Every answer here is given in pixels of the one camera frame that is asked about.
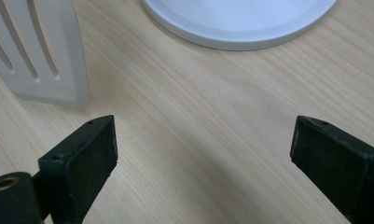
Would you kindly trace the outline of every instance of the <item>white slatted object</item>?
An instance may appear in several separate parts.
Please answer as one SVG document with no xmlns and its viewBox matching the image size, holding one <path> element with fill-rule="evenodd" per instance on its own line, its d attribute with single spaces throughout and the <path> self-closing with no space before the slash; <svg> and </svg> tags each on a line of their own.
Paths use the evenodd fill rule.
<svg viewBox="0 0 374 224">
<path fill-rule="evenodd" d="M 23 98 L 88 105 L 84 52 L 70 0 L 0 0 L 0 76 Z"/>
</svg>

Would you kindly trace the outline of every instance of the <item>wood grain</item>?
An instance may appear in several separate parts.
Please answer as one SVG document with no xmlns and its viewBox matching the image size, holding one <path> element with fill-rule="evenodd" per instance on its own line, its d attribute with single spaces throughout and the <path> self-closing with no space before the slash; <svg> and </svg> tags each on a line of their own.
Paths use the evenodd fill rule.
<svg viewBox="0 0 374 224">
<path fill-rule="evenodd" d="M 290 161 L 297 115 L 374 146 L 374 0 L 258 51 L 191 44 L 139 0 L 74 0 L 90 106 L 24 101 L 0 78 L 0 175 L 113 114 L 118 166 L 84 223 L 348 223 Z"/>
</svg>

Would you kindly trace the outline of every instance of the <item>white plastic object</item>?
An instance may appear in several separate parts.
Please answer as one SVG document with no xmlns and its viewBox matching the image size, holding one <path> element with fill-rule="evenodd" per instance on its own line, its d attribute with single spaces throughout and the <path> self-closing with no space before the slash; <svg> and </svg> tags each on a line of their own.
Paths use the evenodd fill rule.
<svg viewBox="0 0 374 224">
<path fill-rule="evenodd" d="M 0 0 L 0 76 L 17 95 L 85 107 L 85 57 L 70 0 Z"/>
<path fill-rule="evenodd" d="M 311 28 L 336 0 L 143 0 L 152 17 L 193 43 L 214 49 L 265 49 Z"/>
</svg>

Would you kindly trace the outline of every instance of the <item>light wood desk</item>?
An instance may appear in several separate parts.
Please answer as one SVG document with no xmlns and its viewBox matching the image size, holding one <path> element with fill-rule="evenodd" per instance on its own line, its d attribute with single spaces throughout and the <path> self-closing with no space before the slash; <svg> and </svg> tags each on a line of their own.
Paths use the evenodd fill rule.
<svg viewBox="0 0 374 224">
<path fill-rule="evenodd" d="M 307 34 L 258 51 L 207 49 L 140 0 L 74 0 L 90 106 L 24 101 L 0 78 L 0 175 L 113 114 L 118 166 L 85 223 L 348 223 L 294 165 L 297 115 L 374 146 L 374 0 L 343 1 Z"/>
</svg>

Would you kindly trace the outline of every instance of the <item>white round base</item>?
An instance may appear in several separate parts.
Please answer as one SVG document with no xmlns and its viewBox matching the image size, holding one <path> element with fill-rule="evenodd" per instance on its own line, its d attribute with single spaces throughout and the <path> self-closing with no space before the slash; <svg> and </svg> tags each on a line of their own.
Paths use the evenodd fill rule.
<svg viewBox="0 0 374 224">
<path fill-rule="evenodd" d="M 302 35 L 336 0 L 143 0 L 172 33 L 214 49 L 265 49 Z"/>
</svg>

